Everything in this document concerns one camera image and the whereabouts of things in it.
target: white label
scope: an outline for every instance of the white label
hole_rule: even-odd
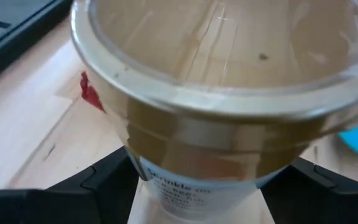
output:
[[[140,164],[150,180],[147,188],[163,208],[188,220],[205,220],[229,210],[277,173],[248,182],[197,180],[161,169],[143,157]]]

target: cup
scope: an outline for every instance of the cup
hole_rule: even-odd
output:
[[[71,26],[139,175],[176,217],[230,210],[358,124],[356,0],[83,0]]]

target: lid rim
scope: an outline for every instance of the lid rim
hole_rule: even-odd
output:
[[[215,92],[200,92],[187,86],[172,85],[146,77],[113,55],[93,32],[90,19],[90,2],[76,2],[71,12],[73,42],[83,61],[110,85],[125,94],[165,111],[201,116],[230,116],[232,118],[305,119],[328,114],[349,106],[358,100],[358,78],[327,86],[315,91],[305,91],[285,96],[223,96]],[[101,57],[95,54],[103,52]],[[313,99],[327,95],[327,99]]]
[[[112,41],[110,41],[102,31],[100,24],[97,22],[96,18],[96,1],[91,1],[88,6],[89,21],[92,27],[92,30],[95,33],[96,38],[122,63],[130,65],[130,67],[141,71],[144,74],[152,78],[158,78],[160,80],[166,80],[170,82],[171,85],[180,85],[192,88],[198,91],[209,91],[215,93],[225,93],[229,92],[230,95],[238,94],[247,94],[247,95],[277,95],[277,94],[291,94],[301,91],[314,91],[319,88],[332,85],[333,83],[343,82],[345,79],[349,78],[348,70],[352,67],[358,67],[357,64],[351,65],[347,70],[342,72],[331,74],[328,77],[318,78],[317,80],[312,81],[312,83],[298,83],[294,85],[287,86],[275,86],[275,87],[262,87],[262,88],[240,88],[240,87],[222,87],[222,86],[204,86],[197,83],[185,83],[180,80],[172,78],[170,75],[158,71],[154,68],[148,67],[143,63],[137,62],[123,52],[119,47],[117,47]]]

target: wooden surface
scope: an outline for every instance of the wooden surface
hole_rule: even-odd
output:
[[[49,187],[121,146],[107,117],[80,98],[84,69],[65,21],[0,76],[0,189]],[[316,146],[303,157],[358,180],[357,154],[336,138]],[[142,191],[130,223],[153,220]],[[272,223],[260,192],[241,208],[249,223]]]

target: red object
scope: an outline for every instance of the red object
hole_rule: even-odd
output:
[[[105,112],[99,100],[99,95],[90,84],[88,77],[86,76],[86,72],[82,72],[81,76],[82,79],[80,81],[80,85],[82,89],[82,94],[81,94],[82,98],[88,103],[90,103],[91,105],[95,106],[97,109]]]

